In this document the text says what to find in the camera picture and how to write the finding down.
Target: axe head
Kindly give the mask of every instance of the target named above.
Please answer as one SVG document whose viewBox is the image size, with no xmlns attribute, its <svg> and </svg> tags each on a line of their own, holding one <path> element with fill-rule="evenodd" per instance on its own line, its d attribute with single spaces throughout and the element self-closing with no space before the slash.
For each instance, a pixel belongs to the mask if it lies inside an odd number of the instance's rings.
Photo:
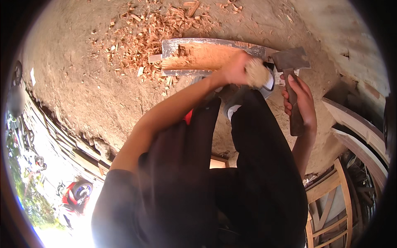
<svg viewBox="0 0 397 248">
<path fill-rule="evenodd" d="M 311 68 L 302 46 L 272 54 L 277 71 Z"/>
</svg>

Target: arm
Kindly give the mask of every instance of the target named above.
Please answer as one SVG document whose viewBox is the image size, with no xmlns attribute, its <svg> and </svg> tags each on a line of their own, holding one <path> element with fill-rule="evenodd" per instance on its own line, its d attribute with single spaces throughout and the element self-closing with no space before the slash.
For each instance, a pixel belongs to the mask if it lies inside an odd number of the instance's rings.
<svg viewBox="0 0 397 248">
<path fill-rule="evenodd" d="M 149 150 L 158 132 L 181 121 L 215 89 L 231 83 L 246 84 L 244 67 L 251 57 L 245 52 L 238 52 L 219 71 L 175 93 L 144 114 L 114 158 L 110 170 L 135 172 L 139 156 Z"/>
<path fill-rule="evenodd" d="M 289 75 L 288 81 L 289 85 L 296 92 L 298 97 L 297 102 L 299 111 L 303 118 L 305 133 L 297 138 L 294 148 L 292 149 L 292 155 L 294 156 L 299 174 L 303 180 L 307 163 L 309 162 L 310 153 L 312 152 L 314 142 L 316 141 L 317 118 L 312 93 L 307 84 L 299 77 L 297 78 L 298 83 L 291 75 Z M 292 105 L 288 102 L 288 92 L 284 88 L 281 94 L 284 96 L 284 111 L 290 116 Z"/>
</svg>

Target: hand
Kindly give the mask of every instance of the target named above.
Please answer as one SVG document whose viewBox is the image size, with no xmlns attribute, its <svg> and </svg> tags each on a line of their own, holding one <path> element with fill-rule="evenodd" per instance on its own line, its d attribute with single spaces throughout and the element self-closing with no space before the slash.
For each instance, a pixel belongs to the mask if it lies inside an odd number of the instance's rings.
<svg viewBox="0 0 397 248">
<path fill-rule="evenodd" d="M 220 86 L 227 84 L 246 85 L 245 64 L 252 58 L 253 56 L 245 51 L 236 52 L 229 62 L 213 73 L 212 76 L 218 79 Z"/>
<path fill-rule="evenodd" d="M 316 133 L 317 132 L 317 118 L 316 111 L 314 109 L 314 101 L 313 96 L 310 91 L 309 86 L 302 79 L 298 78 L 299 84 L 294 80 L 294 78 L 289 75 L 288 82 L 291 88 L 297 94 L 297 102 L 299 111 L 303 118 L 304 126 L 306 127 L 306 131 Z M 287 115 L 291 116 L 292 104 L 288 102 L 289 94 L 287 90 L 283 89 L 281 95 L 284 96 L 284 111 Z"/>
</svg>

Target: wall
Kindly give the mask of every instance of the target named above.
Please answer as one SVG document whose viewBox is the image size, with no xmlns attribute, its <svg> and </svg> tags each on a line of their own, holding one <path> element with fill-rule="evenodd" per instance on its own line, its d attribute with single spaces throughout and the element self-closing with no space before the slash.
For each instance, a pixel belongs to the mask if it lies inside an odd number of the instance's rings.
<svg viewBox="0 0 397 248">
<path fill-rule="evenodd" d="M 368 28 L 347 0 L 291 0 L 339 72 L 354 81 L 360 98 L 383 118 L 387 72 Z"/>
</svg>

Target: wooden chair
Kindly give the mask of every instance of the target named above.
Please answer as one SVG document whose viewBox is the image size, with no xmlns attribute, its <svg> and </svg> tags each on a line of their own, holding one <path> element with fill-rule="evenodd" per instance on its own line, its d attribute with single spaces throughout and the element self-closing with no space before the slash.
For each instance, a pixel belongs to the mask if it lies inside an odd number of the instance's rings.
<svg viewBox="0 0 397 248">
<path fill-rule="evenodd" d="M 308 248 L 321 248 L 324 247 L 335 240 L 343 237 L 346 235 L 346 248 L 350 247 L 351 243 L 351 235 L 353 233 L 353 214 L 352 214 L 352 206 L 351 206 L 351 199 L 350 199 L 350 193 L 349 193 L 349 188 L 347 186 L 347 181 L 345 177 L 345 173 L 343 171 L 341 162 L 339 159 L 336 159 L 334 162 L 334 167 L 336 169 L 336 172 L 329 176 L 326 180 L 322 181 L 320 184 L 315 186 L 314 188 L 310 189 L 307 191 L 307 200 L 308 203 L 314 203 L 317 199 L 320 199 L 322 196 L 325 194 L 328 194 L 327 202 L 323 211 L 323 214 L 321 215 L 320 219 L 318 221 L 318 227 L 321 228 L 321 230 L 316 231 L 313 233 L 313 227 L 312 227 L 312 216 L 310 215 L 310 212 L 308 214 L 308 219 L 307 219 L 307 224 L 306 224 L 306 233 L 307 233 L 307 243 L 308 243 Z M 326 228 L 322 228 L 323 225 L 325 224 L 325 220 L 327 219 L 327 216 L 330 212 L 331 205 L 333 202 L 333 198 L 335 196 L 335 191 L 336 187 L 341 185 L 342 187 L 342 192 L 343 192 L 343 198 L 345 200 L 345 205 L 346 205 L 346 215 L 342 217 L 340 220 L 337 220 L 330 226 Z M 314 247 L 314 241 L 313 239 L 316 238 L 317 236 L 320 236 L 321 234 L 328 232 L 335 228 L 336 226 L 344 223 L 347 221 L 347 229 L 338 234 L 337 236 L 333 237 L 332 239 L 323 242 L 316 247 Z"/>
</svg>

